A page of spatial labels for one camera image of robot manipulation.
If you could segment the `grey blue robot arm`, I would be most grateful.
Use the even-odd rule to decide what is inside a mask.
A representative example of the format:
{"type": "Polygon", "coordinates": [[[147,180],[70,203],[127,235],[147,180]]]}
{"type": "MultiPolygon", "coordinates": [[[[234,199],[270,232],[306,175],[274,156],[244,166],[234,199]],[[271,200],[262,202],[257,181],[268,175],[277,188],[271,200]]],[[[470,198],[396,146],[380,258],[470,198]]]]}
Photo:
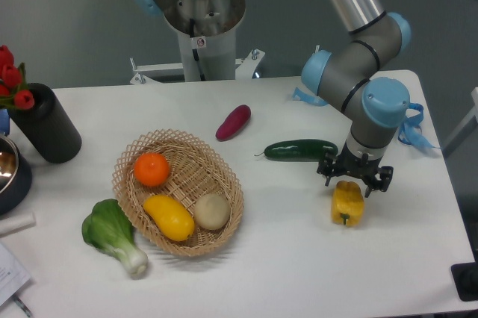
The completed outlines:
{"type": "MultiPolygon", "coordinates": [[[[410,95],[398,80],[379,70],[408,44],[411,29],[379,0],[331,0],[351,41],[339,54],[313,54],[302,68],[302,83],[351,120],[344,147],[327,155],[317,171],[326,178],[348,175],[368,192],[386,191],[393,168],[381,160],[404,120],[410,95]]],[[[163,16],[177,33],[187,81],[235,78],[235,32],[245,0],[135,0],[151,15],[163,16]]]]}

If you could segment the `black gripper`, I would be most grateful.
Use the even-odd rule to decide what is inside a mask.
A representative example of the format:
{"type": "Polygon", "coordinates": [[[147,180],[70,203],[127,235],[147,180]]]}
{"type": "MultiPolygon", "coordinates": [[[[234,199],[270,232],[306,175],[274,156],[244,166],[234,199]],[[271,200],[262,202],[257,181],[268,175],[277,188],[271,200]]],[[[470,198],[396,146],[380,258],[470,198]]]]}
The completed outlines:
{"type": "Polygon", "coordinates": [[[317,173],[326,178],[328,187],[332,178],[343,175],[357,178],[366,185],[365,198],[373,191],[386,192],[392,181],[394,168],[380,167],[381,158],[373,159],[367,152],[356,156],[345,143],[339,155],[327,154],[319,161],[317,173]]]}

